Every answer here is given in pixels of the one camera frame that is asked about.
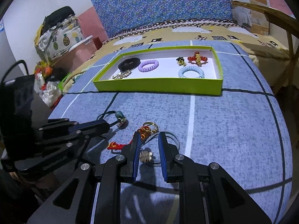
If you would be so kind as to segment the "black bag on top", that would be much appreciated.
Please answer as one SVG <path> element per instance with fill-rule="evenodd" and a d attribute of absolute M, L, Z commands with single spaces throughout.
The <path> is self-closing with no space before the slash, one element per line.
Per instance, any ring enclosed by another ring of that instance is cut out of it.
<path fill-rule="evenodd" d="M 63 20 L 65 20 L 66 18 L 68 18 L 70 16 L 74 16 L 74 15 L 75 15 L 75 12 L 69 6 L 64 6 L 60 9 L 54 11 L 53 13 L 51 13 L 50 15 L 45 17 L 44 23 L 43 23 L 44 31 L 49 30 L 50 28 L 55 26 L 57 23 L 60 23 Z"/>

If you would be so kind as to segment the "red bead gold charm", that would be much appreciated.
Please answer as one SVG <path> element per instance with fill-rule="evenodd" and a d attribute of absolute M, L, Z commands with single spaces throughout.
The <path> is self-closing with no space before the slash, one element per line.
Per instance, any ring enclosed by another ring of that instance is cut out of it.
<path fill-rule="evenodd" d="M 199 51 L 194 52 L 193 56 L 187 58 L 188 62 L 201 67 L 202 65 L 208 63 L 208 58 L 202 56 Z"/>

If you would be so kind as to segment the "grey hair tie white flower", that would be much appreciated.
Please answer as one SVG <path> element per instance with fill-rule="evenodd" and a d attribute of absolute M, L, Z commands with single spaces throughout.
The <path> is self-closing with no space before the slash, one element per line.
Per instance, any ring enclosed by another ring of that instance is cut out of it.
<path fill-rule="evenodd" d="M 174 133 L 169 132 L 169 131 L 165 131 L 164 133 L 166 135 L 166 138 L 170 138 L 174 142 L 174 144 L 176 145 L 177 149 L 180 150 L 180 141 L 179 141 L 178 137 Z M 154 133 L 147 140 L 145 140 L 142 145 L 143 146 L 146 145 L 147 143 L 149 143 L 154 138 L 157 138 L 158 135 L 159 135 L 159 133 Z M 139 160 L 142 163 L 146 163 L 146 164 L 150 164 L 150 165 L 161 164 L 161 162 L 156 161 L 155 158 L 156 157 L 154 156 L 153 152 L 149 148 L 141 149 Z"/>

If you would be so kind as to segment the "white plastic bag clutter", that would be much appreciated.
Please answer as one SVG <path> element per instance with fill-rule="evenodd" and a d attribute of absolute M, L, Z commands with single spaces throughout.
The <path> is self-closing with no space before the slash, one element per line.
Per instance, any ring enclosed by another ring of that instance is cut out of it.
<path fill-rule="evenodd" d="M 34 68 L 38 94 L 43 102 L 53 109 L 63 96 L 62 84 L 67 78 L 65 70 L 54 68 L 46 61 L 40 61 Z"/>

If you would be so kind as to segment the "blue grid blanket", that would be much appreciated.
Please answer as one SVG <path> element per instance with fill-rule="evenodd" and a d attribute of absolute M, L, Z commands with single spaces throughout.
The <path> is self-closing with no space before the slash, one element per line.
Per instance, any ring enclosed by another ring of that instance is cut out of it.
<path fill-rule="evenodd" d="M 94 164 L 113 156 L 109 142 L 128 143 L 133 133 L 151 121 L 174 133 L 179 152 L 197 163 L 220 164 L 268 215 L 279 223 L 292 187 L 292 149 L 288 129 L 270 86 L 240 45 L 206 41 L 218 53 L 224 81 L 220 96 L 151 93 L 99 93 L 97 72 L 116 53 L 98 60 L 52 111 L 51 118 L 80 123 L 105 110 L 122 111 L 128 126 L 94 139 L 85 157 Z"/>

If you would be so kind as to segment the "tan patterned bedsheet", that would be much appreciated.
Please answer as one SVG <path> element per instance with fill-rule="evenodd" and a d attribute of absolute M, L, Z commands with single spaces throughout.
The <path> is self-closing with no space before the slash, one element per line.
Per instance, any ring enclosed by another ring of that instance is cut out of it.
<path fill-rule="evenodd" d="M 129 29 L 107 39 L 102 48 L 75 69 L 62 84 L 70 90 L 74 77 L 83 74 L 104 56 L 129 48 L 160 45 L 174 41 L 224 41 L 239 45 L 261 71 L 270 85 L 289 63 L 289 51 L 272 36 L 254 34 L 228 20 L 175 20 Z"/>

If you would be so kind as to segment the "green shallow tray box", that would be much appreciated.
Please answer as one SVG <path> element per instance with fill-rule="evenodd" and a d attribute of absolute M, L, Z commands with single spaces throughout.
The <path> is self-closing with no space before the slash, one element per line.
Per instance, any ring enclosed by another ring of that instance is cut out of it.
<path fill-rule="evenodd" d="M 201 67 L 187 58 L 199 51 L 208 58 Z M 120 79 L 118 65 L 126 59 L 139 58 L 140 65 Z M 98 91 L 132 91 L 219 96 L 223 70 L 211 46 L 165 46 L 122 52 L 111 59 L 93 79 Z"/>

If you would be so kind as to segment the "pink storage box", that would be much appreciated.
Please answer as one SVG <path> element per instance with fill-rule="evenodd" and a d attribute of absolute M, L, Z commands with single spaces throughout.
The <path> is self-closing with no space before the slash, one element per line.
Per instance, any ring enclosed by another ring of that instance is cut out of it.
<path fill-rule="evenodd" d="M 93 36 L 91 35 L 72 46 L 67 53 L 53 63 L 52 67 L 62 68 L 66 72 L 73 72 L 89 60 L 96 51 Z"/>

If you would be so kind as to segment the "blue patterned headboard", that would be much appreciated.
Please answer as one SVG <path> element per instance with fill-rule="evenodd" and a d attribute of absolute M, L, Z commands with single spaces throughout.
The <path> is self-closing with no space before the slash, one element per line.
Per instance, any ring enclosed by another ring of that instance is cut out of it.
<path fill-rule="evenodd" d="M 231 20 L 230 0 L 91 0 L 109 37 L 170 20 Z"/>

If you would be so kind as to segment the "cardboard product box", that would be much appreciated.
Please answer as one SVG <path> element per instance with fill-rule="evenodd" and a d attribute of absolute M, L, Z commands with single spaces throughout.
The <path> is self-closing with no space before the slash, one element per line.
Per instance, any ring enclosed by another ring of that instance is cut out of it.
<path fill-rule="evenodd" d="M 242 3 L 255 4 L 268 7 L 269 0 L 230 0 L 231 3 L 233 1 L 240 1 Z M 242 28 L 245 28 L 251 33 L 256 33 L 260 35 L 269 35 L 269 22 L 267 21 L 264 14 L 236 6 L 232 4 L 232 14 L 233 20 Z"/>

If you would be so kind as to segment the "pineapple print bag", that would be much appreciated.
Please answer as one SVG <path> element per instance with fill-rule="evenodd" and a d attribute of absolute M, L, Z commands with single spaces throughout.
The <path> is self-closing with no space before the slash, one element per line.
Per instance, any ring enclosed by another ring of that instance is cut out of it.
<path fill-rule="evenodd" d="M 57 61 L 73 46 L 85 39 L 76 16 L 69 16 L 46 32 L 41 32 L 45 25 L 45 23 L 41 25 L 36 33 L 34 46 L 44 55 L 49 64 Z"/>

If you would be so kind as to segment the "black cord teal bead tie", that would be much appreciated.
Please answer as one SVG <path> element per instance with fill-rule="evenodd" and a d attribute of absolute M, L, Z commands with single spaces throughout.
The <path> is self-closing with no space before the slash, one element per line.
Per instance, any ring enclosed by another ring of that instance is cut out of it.
<path fill-rule="evenodd" d="M 125 122 L 127 121 L 126 117 L 124 116 L 123 112 L 122 111 L 107 111 L 107 112 L 104 112 L 102 114 L 100 114 L 98 117 L 97 117 L 97 120 L 101 120 L 101 119 L 104 119 L 104 117 L 106 115 L 111 115 L 113 114 L 115 116 L 115 118 L 117 119 L 115 122 L 113 123 L 110 123 L 109 126 L 112 127 L 112 126 L 117 126 L 117 127 L 121 127 L 122 125 L 125 124 Z"/>

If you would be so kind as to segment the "black wide band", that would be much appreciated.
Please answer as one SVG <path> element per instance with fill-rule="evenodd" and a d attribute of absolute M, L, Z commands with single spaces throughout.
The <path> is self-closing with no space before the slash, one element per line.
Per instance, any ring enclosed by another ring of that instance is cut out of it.
<path fill-rule="evenodd" d="M 127 70 L 133 70 L 140 65 L 139 58 L 129 58 L 124 60 L 118 65 L 120 72 L 125 72 Z"/>

